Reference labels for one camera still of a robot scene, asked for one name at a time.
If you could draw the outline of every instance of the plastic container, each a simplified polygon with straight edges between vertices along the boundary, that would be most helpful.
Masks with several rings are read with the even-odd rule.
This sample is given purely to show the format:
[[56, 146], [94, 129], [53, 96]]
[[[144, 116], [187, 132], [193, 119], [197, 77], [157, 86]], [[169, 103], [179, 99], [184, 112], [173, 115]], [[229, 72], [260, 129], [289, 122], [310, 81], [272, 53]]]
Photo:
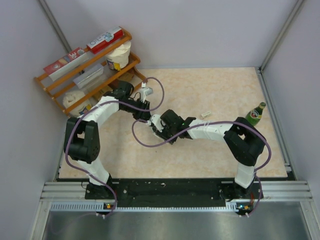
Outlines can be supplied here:
[[92, 68], [86, 70], [83, 74], [76, 77], [73, 82], [84, 93], [89, 93], [107, 79], [104, 74], [104, 67], [96, 64]]
[[106, 54], [105, 59], [109, 68], [120, 71], [127, 66], [129, 62], [130, 48], [131, 42], [126, 41], [112, 52]]

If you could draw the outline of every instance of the white container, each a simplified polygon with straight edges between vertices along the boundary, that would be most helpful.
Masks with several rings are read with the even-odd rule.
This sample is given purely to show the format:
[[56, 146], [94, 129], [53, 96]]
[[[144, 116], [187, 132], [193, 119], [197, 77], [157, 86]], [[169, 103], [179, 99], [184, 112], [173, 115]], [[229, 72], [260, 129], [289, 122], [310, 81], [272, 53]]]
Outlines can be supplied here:
[[110, 69], [120, 71], [129, 62], [131, 42], [126, 41], [112, 52], [105, 55], [106, 62]]

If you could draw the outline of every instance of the white bag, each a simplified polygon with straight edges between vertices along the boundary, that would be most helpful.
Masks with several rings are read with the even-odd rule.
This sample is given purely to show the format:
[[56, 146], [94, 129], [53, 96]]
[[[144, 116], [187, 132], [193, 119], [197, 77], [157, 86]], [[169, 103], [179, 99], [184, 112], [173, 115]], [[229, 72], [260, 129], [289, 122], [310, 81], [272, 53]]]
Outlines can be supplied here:
[[112, 52], [105, 55], [105, 59], [108, 63], [108, 66], [112, 70], [120, 71], [125, 66], [127, 66], [129, 62], [129, 54], [130, 54], [131, 42], [126, 41], [121, 46], [117, 47]]
[[[78, 100], [82, 99], [85, 96], [83, 91], [75, 90], [67, 92], [62, 100], [63, 106], [67, 109], [71, 105], [73, 105]], [[82, 114], [88, 112], [92, 108], [92, 105], [89, 100], [85, 100], [79, 106], [75, 107], [73, 110], [70, 111], [70, 114], [73, 117], [79, 117]]]

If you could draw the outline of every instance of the bottle label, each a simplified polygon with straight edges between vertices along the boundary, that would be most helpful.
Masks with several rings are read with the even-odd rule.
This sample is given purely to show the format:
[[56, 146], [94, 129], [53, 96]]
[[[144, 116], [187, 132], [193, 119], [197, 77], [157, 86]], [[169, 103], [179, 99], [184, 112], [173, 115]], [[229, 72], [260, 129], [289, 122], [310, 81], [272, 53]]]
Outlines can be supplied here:
[[258, 111], [253, 109], [250, 113], [251, 118], [253, 119], [261, 119], [262, 115], [259, 115]]

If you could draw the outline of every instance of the white wall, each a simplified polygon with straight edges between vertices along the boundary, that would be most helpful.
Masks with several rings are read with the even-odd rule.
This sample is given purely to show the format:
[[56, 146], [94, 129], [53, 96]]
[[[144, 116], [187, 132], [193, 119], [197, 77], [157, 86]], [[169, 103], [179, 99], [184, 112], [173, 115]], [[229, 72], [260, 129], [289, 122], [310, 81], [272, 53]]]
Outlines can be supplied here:
[[35, 0], [3, 2], [0, 34], [0, 239], [25, 240], [66, 122], [33, 77], [64, 51]]
[[140, 68], [261, 66], [296, 0], [47, 0], [73, 48], [114, 26]]
[[307, 0], [265, 70], [296, 172], [320, 211], [320, 1]]

